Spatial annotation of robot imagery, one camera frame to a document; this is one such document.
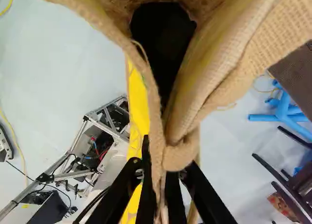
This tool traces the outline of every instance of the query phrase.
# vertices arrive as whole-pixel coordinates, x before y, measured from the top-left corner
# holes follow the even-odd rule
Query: black bracket
[[[53,183],[54,175],[47,175],[46,173],[42,173],[36,178],[36,180],[41,183]]]

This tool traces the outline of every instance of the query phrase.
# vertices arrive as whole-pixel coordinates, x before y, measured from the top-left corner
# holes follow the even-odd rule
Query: power cord
[[[12,165],[11,163],[9,163],[8,161],[6,161],[6,162],[7,162],[10,166],[12,166],[13,168],[15,168],[19,173],[21,173],[21,174],[23,174],[24,176],[26,176],[29,180],[31,180],[31,181],[33,181],[33,182],[35,181],[35,180],[33,180],[32,178],[30,178],[30,177],[28,177],[27,175],[25,175],[20,169],[16,168],[14,165]],[[37,191],[41,191],[41,190],[43,190],[46,186],[52,187],[52,188],[58,190],[59,192],[61,192],[62,194],[64,194],[65,196],[67,196],[67,198],[69,199],[68,210],[70,210],[70,208],[72,207],[72,200],[70,199],[70,197],[69,197],[65,192],[61,191],[60,189],[58,189],[58,188],[56,188],[56,187],[54,187],[54,186],[51,186],[51,185],[49,185],[49,184],[45,184],[45,185],[43,186],[42,189],[36,190],[36,191],[32,191],[31,193],[34,193],[34,192],[37,192]]]

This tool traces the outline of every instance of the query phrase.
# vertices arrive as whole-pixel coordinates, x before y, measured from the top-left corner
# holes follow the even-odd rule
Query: metal rod
[[[89,113],[92,113],[92,112],[96,112],[96,113],[97,113],[97,112],[99,112],[100,110],[102,110],[104,107],[109,106],[109,105],[111,105],[111,104],[113,104],[113,103],[115,103],[115,102],[117,102],[117,101],[119,101],[119,100],[121,100],[121,99],[123,99],[123,98],[127,99],[125,96],[119,96],[118,98],[116,98],[116,99],[110,101],[110,102],[107,103],[107,104],[102,105],[100,108],[97,108],[97,109],[95,109],[95,110],[93,110],[93,111],[90,111]]]
[[[111,118],[111,115],[109,115],[109,112],[108,112],[108,110],[107,110],[106,107],[104,107],[104,113],[105,113],[106,118],[107,118],[107,120],[108,120],[108,122],[109,122],[109,125],[111,125],[111,128],[112,128],[114,131],[116,131],[116,128],[115,128],[115,125],[114,125],[113,120],[112,120],[112,118]]]
[[[66,174],[58,174],[54,176],[54,181],[62,181],[66,179],[71,179],[71,178],[78,178],[78,177],[83,177],[87,176],[90,174],[94,174],[94,171],[91,171],[89,169],[83,170],[83,171],[77,171],[77,172],[72,172],[72,173],[66,173]]]
[[[71,145],[71,147],[69,148],[69,150],[66,152],[67,155],[71,154],[72,151],[75,149],[75,147],[77,146],[78,142],[79,142],[79,139],[81,138],[81,135],[84,131],[84,129],[86,128],[86,125],[87,125],[87,120],[84,120],[83,123],[81,124],[81,127],[78,131],[78,133],[76,134],[75,136],[75,139]],[[61,169],[60,169],[60,172],[61,173],[64,173],[65,171],[65,168],[67,167],[67,164],[68,164],[68,160],[69,158],[65,161],[65,163],[62,165]]]
[[[97,122],[91,118],[89,118],[89,121],[95,125],[97,128],[100,128],[102,131],[105,131],[106,133],[112,135],[113,137],[116,137],[117,139],[120,139],[120,140],[123,140],[125,142],[129,142],[129,139],[124,137],[123,135],[121,134],[118,134],[118,132],[114,132],[112,131],[108,126],[104,125],[103,123],[101,122]]]
[[[64,160],[67,157],[68,156],[66,154],[64,156],[62,156],[58,161],[56,161],[52,166],[50,166],[45,171],[45,173],[46,174],[51,174],[56,168],[58,168],[64,162]],[[4,207],[0,211],[0,221],[2,221],[5,218],[5,216],[8,215],[8,213],[11,212],[11,210],[13,208],[15,208],[19,204],[19,202],[21,202],[21,200],[24,199],[25,196],[27,196],[39,184],[40,184],[39,181],[37,181],[37,180],[33,181],[20,194],[18,194],[6,207]]]
[[[67,189],[69,189],[69,190],[72,190],[72,191],[74,191],[74,192],[76,192],[76,187],[74,187],[73,185],[71,185],[71,184],[66,184],[66,182],[65,181],[60,181],[59,183],[58,183],[58,185],[61,185],[61,186],[63,186],[63,187],[65,187],[65,188],[67,188]],[[77,190],[77,192],[79,193],[79,192],[82,192],[82,191],[84,191],[83,189],[78,189]]]
[[[126,110],[124,110],[122,107],[118,106],[117,104],[113,103],[112,104],[117,110],[119,110],[120,112],[122,112],[123,114],[126,114],[129,116],[129,112],[127,112]]]

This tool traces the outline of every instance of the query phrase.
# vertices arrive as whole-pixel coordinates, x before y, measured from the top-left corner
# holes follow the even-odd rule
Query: burlap fabric
[[[256,76],[312,36],[312,0],[47,1],[63,4],[84,17],[118,44],[144,77],[151,120],[153,187],[159,211],[165,206],[165,171],[184,168],[198,154],[200,121],[218,106],[242,97]],[[149,1],[180,2],[198,25],[163,119],[151,69],[129,40],[133,11]]]

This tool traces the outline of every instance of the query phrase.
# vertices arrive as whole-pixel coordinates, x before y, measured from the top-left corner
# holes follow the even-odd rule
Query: gray floor
[[[269,82],[256,85],[270,89]],[[32,178],[64,153],[85,112],[125,92],[122,51],[70,10],[14,0],[0,18],[0,101]],[[235,108],[216,111],[201,125],[202,170],[242,224],[290,223],[267,202],[273,177],[251,154],[292,173],[305,153],[278,124],[247,121],[249,113],[266,112],[267,97],[251,89]],[[18,156],[12,163],[21,168]],[[7,164],[0,165],[0,177],[2,208],[23,189],[24,178]],[[185,195],[185,204],[189,200]]]

